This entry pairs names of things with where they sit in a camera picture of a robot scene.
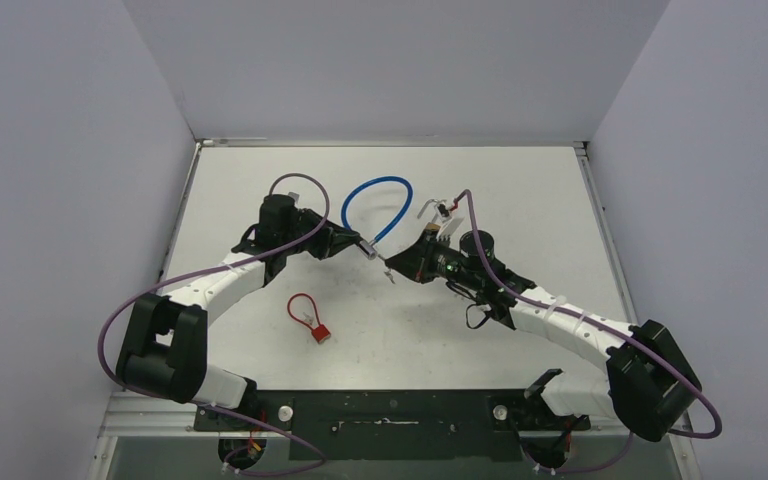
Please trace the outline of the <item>brass padlock long shackle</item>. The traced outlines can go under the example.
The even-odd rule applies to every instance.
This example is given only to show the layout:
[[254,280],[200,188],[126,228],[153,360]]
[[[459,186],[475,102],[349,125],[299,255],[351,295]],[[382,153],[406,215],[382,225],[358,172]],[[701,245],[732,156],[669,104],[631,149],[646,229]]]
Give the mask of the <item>brass padlock long shackle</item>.
[[440,213],[440,206],[444,205],[442,200],[429,199],[420,208],[417,214],[418,225],[421,231],[431,229],[440,231],[443,223],[443,216]]

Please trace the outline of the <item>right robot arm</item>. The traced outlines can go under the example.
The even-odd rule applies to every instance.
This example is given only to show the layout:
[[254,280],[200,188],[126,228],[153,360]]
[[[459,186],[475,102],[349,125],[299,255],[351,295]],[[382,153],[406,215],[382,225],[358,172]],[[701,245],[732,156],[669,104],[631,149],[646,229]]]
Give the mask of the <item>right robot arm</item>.
[[458,248],[433,227],[386,266],[419,284],[442,279],[488,307],[487,317],[544,338],[599,368],[593,382],[553,377],[525,402],[528,421],[548,429],[568,415],[619,420],[636,436],[661,440],[693,403],[701,383],[670,331],[648,320],[633,325],[596,318],[516,274],[494,255],[493,237],[464,234]]

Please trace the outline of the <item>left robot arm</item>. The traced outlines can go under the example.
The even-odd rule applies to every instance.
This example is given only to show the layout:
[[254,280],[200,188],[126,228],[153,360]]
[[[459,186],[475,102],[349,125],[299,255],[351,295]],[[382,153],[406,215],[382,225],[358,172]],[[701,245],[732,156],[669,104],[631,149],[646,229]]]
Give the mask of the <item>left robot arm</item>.
[[114,375],[125,386],[177,403],[219,406],[230,428],[257,420],[253,380],[208,362],[208,330],[243,297],[267,286],[288,257],[331,258],[361,235],[307,208],[292,195],[265,197],[256,224],[206,275],[163,294],[140,295],[131,311]]

